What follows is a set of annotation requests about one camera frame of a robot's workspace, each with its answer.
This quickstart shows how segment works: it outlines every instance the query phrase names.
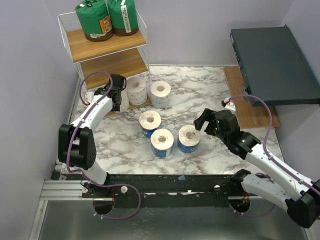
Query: gray wall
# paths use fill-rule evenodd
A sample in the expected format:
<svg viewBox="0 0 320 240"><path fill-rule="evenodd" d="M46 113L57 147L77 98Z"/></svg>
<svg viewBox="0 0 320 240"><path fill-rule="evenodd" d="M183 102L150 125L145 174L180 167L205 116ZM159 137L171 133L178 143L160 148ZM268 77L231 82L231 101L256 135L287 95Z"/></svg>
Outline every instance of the gray wall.
<svg viewBox="0 0 320 240"><path fill-rule="evenodd" d="M28 239L78 79L43 0L0 7L0 239Z"/></svg>
<svg viewBox="0 0 320 240"><path fill-rule="evenodd" d="M45 0L53 16L80 0ZM236 65L232 28L277 27L293 0L135 0L152 64Z"/></svg>
<svg viewBox="0 0 320 240"><path fill-rule="evenodd" d="M319 0L295 0L282 22L282 25L287 24L291 29L318 81L319 13ZM276 134L285 161L315 181L320 179L320 106L278 106L276 112L281 123ZM315 239L320 239L320 223L316 223L315 228Z"/></svg>

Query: green bag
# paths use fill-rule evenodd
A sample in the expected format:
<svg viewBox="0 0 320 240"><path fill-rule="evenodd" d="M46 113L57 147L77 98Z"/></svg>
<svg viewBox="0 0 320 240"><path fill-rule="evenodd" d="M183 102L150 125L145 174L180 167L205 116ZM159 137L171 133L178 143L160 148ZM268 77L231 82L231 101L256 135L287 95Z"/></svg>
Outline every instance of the green bag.
<svg viewBox="0 0 320 240"><path fill-rule="evenodd" d="M84 0L75 7L84 36L90 41L103 41L113 34L104 0Z"/></svg>
<svg viewBox="0 0 320 240"><path fill-rule="evenodd" d="M108 0L108 9L114 34L128 36L139 30L134 0Z"/></svg>

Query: white marble pattern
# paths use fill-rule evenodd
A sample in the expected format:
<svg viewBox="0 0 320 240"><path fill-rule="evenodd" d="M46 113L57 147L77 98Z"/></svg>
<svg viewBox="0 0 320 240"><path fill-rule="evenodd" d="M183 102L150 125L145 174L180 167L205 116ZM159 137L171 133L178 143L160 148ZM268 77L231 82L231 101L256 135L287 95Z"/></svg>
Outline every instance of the white marble pattern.
<svg viewBox="0 0 320 240"><path fill-rule="evenodd" d="M103 119L94 133L96 161L111 174L233 174L240 169L261 172L257 167L233 155L216 137L203 130L198 149L182 153L177 148L179 129L192 124L205 108L220 110L221 100L229 96L223 68L152 66L150 80L165 81L171 86L171 102L167 109L150 103ZM78 105L76 118L85 107ZM174 136L175 148L166 158L156 157L150 139L143 136L138 122L141 113L155 110L162 118L162 128ZM266 128L243 129L259 138ZM274 129L267 147L280 159L281 150Z"/></svg>

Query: shelf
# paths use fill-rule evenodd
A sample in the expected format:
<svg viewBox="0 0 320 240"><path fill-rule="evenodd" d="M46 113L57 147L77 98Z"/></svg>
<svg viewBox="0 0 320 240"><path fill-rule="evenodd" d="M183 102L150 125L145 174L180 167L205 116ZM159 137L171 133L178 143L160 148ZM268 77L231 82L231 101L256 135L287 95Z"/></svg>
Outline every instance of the shelf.
<svg viewBox="0 0 320 240"><path fill-rule="evenodd" d="M66 35L74 63L146 44L146 40L140 31L130 36L114 34L106 41L96 42L87 40L82 29L68 31Z"/></svg>
<svg viewBox="0 0 320 240"><path fill-rule="evenodd" d="M148 104L148 103L151 103L151 100L150 100L149 97L147 97L147 99L145 100L145 102L142 103L141 105L132 105L132 104L130 103L128 109L133 109L133 108L136 108L136 107L142 106L142 105L144 105L144 104ZM108 113L105 115L105 117L111 116L111 115L113 115L113 114L118 114L118 113L119 113L119 112L110 111L110 112L108 112Z"/></svg>
<svg viewBox="0 0 320 240"><path fill-rule="evenodd" d="M241 88L245 87L245 83L239 67L229 66L223 68L223 70L230 96L234 97L241 95ZM235 114L240 128L252 129L269 126L269 115L264 106L251 106L250 101L245 101L243 97L235 98L233 102L235 104ZM274 108L269 106L269 109L272 114L272 126L279 127L280 123Z"/></svg>
<svg viewBox="0 0 320 240"><path fill-rule="evenodd" d="M95 71L105 71L110 74L120 74L127 78L148 71L136 48L84 61L81 63L81 67L84 77ZM95 74L89 77L86 86L88 89L93 89L107 84L108 81L109 78L104 74Z"/></svg>

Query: dark gray box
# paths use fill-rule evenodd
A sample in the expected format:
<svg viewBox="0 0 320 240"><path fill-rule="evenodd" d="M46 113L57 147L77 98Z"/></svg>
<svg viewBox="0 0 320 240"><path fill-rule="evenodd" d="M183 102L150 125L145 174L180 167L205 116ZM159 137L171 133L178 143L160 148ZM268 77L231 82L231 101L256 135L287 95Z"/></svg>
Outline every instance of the dark gray box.
<svg viewBox="0 0 320 240"><path fill-rule="evenodd" d="M320 103L319 82L287 26L232 29L230 39L249 94L270 106Z"/></svg>

